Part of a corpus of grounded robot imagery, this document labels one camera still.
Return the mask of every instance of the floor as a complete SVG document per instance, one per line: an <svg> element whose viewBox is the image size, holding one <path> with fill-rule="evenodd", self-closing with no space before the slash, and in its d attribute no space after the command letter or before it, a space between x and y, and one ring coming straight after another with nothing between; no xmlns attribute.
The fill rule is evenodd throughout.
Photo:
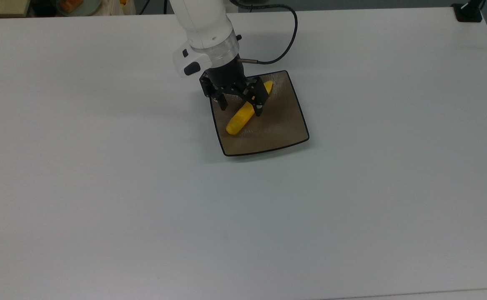
<svg viewBox="0 0 487 300"><path fill-rule="evenodd" d="M135 0L137 11L141 11L147 0ZM248 3L287 4L297 11L305 10L352 10L364 8L426 8L449 7L465 0L244 0ZM144 15L157 15L163 11L163 0L151 0ZM169 5L168 13L173 13ZM487 23L487 0L482 10Z"/></svg>

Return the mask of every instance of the black cable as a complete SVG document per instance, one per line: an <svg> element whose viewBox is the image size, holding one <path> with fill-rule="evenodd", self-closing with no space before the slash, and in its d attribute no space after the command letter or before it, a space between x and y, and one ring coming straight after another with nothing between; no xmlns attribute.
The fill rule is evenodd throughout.
<svg viewBox="0 0 487 300"><path fill-rule="evenodd" d="M140 11L140 15L143 14L143 12L145 11L145 8L147 8L147 5L149 4L151 0L147 0L147 2L145 2L145 5L144 7L142 8L142 11ZM167 15L168 14L168 0L164 0L164 15Z"/></svg>
<svg viewBox="0 0 487 300"><path fill-rule="evenodd" d="M289 10L292 13L292 15L294 15L294 34L291 36L290 43L289 43L288 47L286 47L286 50L284 51L284 53L282 53L276 59L270 60L270 61L260 61L260 60L249 60L249 59L246 59L245 62L246 63L258 63L259 65L269 65L271 63L276 63L277 61L280 61L284 57L284 55L286 55L286 53L288 53L288 51L290 50L291 45L294 43L295 35L297 34L297 14L293 10L293 8L291 8L290 6L284 5L284 4L269 4L269 5L259 5L259 6L251 5L251 6L249 6L249 5L240 4L236 0L229 0L229 1L232 4L236 5L237 7L243 8L245 10L263 10L263 9L266 9L266 8L285 8L285 9Z"/></svg>
<svg viewBox="0 0 487 300"><path fill-rule="evenodd" d="M144 5L144 8L142 8L142 11L140 11L140 15L143 14L143 12L145 11L145 8L147 8L147 5L149 4L151 0L147 0L147 2L145 2L145 5Z"/></svg>

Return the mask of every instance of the yellow object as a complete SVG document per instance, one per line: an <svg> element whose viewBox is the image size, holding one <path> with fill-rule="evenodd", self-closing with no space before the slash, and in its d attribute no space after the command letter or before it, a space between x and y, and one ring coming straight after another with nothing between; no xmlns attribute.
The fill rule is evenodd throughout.
<svg viewBox="0 0 487 300"><path fill-rule="evenodd" d="M264 87L266 88L266 91L271 93L271 90L274 87L274 82L271 80L268 80L264 82ZM249 102L245 102L245 104L236 112L234 117L228 122L227 127L225 130L229 135L236 135L242 130L242 128L249 122L251 117L255 114L255 110L253 109L253 105Z"/></svg>

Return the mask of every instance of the square plate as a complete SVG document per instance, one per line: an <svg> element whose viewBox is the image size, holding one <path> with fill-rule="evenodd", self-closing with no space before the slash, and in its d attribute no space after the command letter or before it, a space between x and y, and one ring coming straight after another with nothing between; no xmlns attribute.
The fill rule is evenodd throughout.
<svg viewBox="0 0 487 300"><path fill-rule="evenodd" d="M225 111L211 98L213 122L223 154L240 156L287 148L309 139L308 128L287 71L259 75L272 80L273 89L260 117L253 116L237 135L225 130L230 119L245 104L235 95L225 95Z"/></svg>

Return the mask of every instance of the brown plate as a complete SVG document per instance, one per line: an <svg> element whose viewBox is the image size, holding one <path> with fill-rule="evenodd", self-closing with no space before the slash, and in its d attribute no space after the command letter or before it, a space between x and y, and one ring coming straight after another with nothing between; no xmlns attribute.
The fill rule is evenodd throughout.
<svg viewBox="0 0 487 300"><path fill-rule="evenodd" d="M230 119L245 101L225 95L225 111L211 99L213 122L223 154L240 156L278 150L300 144L309 139L308 128L290 76L286 71L259 75L263 82L272 80L273 89L260 117L253 116L237 135L225 130Z"/></svg>

